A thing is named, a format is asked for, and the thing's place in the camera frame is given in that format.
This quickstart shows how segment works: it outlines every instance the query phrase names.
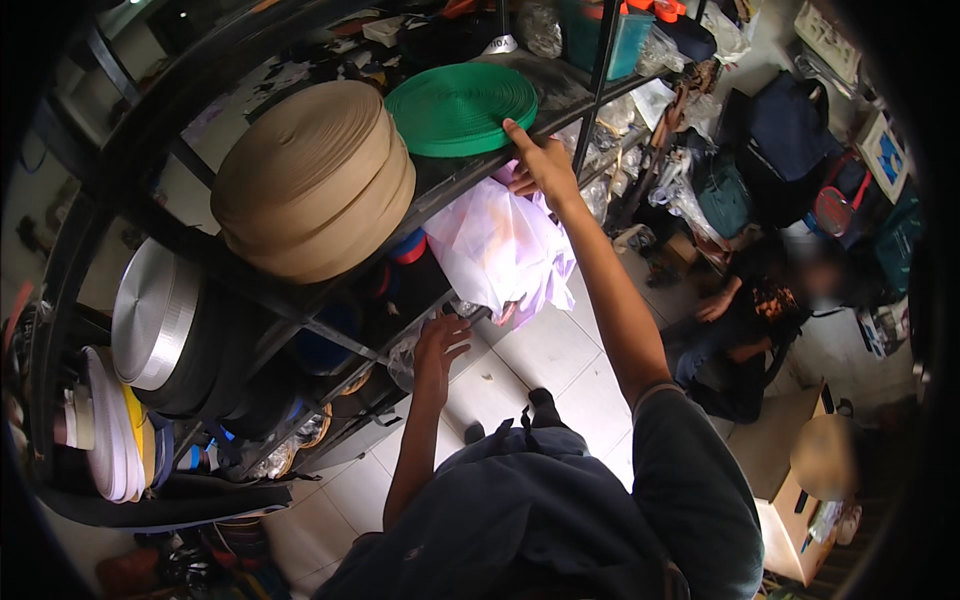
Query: seated person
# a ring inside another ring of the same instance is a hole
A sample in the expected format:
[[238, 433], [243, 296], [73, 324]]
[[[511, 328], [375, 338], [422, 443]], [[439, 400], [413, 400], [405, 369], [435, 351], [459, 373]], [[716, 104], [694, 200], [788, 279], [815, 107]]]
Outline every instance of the seated person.
[[[734, 257], [718, 294], [662, 332], [664, 346], [680, 350], [674, 378], [707, 414], [754, 422], [766, 387], [766, 351], [789, 343], [814, 303], [826, 305], [848, 280], [846, 252], [833, 240], [786, 244], [774, 234], [755, 242]], [[731, 377], [723, 392], [694, 378], [710, 358], [725, 363]]]

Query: webbing roll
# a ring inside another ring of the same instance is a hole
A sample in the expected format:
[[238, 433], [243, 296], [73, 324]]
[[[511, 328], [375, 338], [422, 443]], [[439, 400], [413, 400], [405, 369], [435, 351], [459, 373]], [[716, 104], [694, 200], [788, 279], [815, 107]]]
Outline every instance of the webbing roll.
[[410, 154], [478, 155], [510, 143], [501, 124], [523, 129], [537, 116], [537, 91], [513, 69], [486, 62], [437, 67], [410, 78], [385, 106]]

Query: framed picture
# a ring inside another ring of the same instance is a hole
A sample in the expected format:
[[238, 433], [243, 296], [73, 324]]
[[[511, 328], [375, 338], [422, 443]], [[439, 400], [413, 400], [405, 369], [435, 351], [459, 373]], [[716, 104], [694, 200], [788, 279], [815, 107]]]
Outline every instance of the framed picture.
[[874, 174], [876, 184], [890, 202], [895, 203], [906, 181], [909, 159], [879, 110], [867, 119], [856, 138], [856, 149]]

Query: paper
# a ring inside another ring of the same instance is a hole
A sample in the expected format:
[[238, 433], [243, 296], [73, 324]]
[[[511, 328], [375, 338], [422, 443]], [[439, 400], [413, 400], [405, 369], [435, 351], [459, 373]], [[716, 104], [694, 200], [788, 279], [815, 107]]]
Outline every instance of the paper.
[[630, 95], [636, 103], [636, 109], [640, 111], [640, 116], [643, 117], [643, 122], [652, 132], [656, 130], [663, 111], [673, 102], [677, 94], [661, 80], [654, 79], [631, 90]]

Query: teal bag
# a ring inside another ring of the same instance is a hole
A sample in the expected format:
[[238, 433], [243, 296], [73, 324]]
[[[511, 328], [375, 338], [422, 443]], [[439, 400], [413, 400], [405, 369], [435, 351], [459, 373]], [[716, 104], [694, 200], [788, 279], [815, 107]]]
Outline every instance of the teal bag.
[[724, 239], [733, 239], [750, 223], [754, 205], [732, 153], [704, 158], [694, 173], [693, 193], [710, 226]]

